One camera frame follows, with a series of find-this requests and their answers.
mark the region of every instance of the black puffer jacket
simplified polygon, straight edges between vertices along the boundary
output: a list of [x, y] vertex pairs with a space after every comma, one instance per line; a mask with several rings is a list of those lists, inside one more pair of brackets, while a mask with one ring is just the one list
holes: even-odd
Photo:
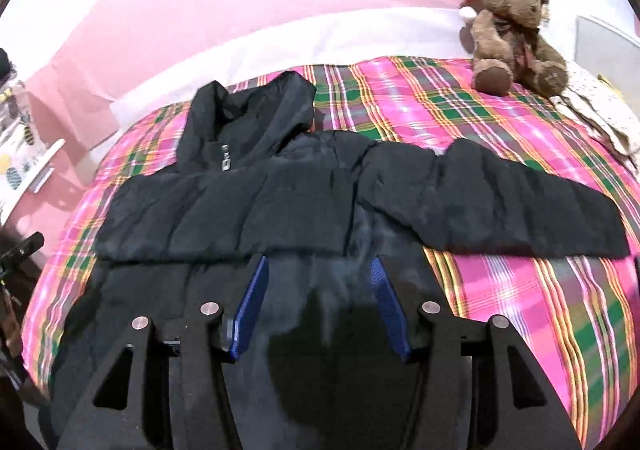
[[388, 348], [370, 287], [378, 253], [628, 255], [616, 205], [468, 140], [441, 156], [343, 131], [307, 132], [314, 87], [198, 91], [175, 164], [118, 191], [98, 263], [52, 377], [60, 434], [100, 359], [138, 315], [181, 318], [228, 268], [270, 258], [251, 347], [225, 377], [246, 450], [395, 448], [414, 370]]

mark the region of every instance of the silver bolt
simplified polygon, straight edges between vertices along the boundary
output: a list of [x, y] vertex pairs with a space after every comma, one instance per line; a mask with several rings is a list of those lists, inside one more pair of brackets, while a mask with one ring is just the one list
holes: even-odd
[[492, 322], [498, 329], [505, 329], [509, 327], [509, 319], [506, 316], [496, 315], [492, 319]]
[[218, 312], [220, 306], [215, 302], [205, 302], [200, 306], [200, 312], [203, 315], [215, 315]]
[[149, 325], [149, 319], [146, 316], [137, 316], [131, 322], [131, 327], [133, 329], [144, 329]]
[[431, 315], [435, 315], [440, 312], [440, 304], [437, 302], [429, 301], [422, 304], [422, 310], [425, 313], [431, 313]]

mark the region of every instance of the plaid fabric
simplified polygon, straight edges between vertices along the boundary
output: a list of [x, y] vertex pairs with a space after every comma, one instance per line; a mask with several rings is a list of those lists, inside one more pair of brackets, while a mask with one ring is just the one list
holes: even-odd
[[[580, 181], [620, 207], [632, 252], [640, 252], [640, 186], [553, 107], [516, 86], [505, 98], [470, 88], [465, 60], [377, 58], [353, 66], [296, 68], [318, 88], [316, 128], [436, 150], [466, 137], [500, 156]], [[265, 84], [261, 76], [232, 90]], [[103, 161], [49, 259], [24, 324], [24, 359], [46, 388], [63, 322], [92, 271], [92, 245], [118, 187], [172, 163], [188, 104], [173, 104], [134, 125]], [[638, 383], [638, 282], [632, 260], [571, 257], [459, 257], [425, 250], [460, 316], [513, 321], [539, 359], [585, 448], [593, 448]]]

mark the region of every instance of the blue rubber pad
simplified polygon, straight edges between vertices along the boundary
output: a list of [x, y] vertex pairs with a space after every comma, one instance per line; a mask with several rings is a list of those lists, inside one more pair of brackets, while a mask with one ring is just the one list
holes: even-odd
[[234, 337], [229, 349], [234, 360], [238, 360], [240, 354], [249, 348], [268, 285], [269, 261], [267, 257], [262, 257], [234, 318]]
[[379, 258], [371, 261], [371, 286], [378, 301], [380, 316], [386, 327], [391, 348], [403, 362], [411, 357], [406, 317]]

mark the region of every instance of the brown teddy bear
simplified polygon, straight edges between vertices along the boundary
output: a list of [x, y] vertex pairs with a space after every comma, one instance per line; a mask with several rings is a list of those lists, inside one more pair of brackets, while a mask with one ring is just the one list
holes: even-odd
[[539, 34], [549, 0], [481, 1], [479, 14], [460, 10], [472, 22], [473, 87], [504, 96], [513, 82], [523, 82], [542, 96], [560, 94], [567, 84], [566, 62]]

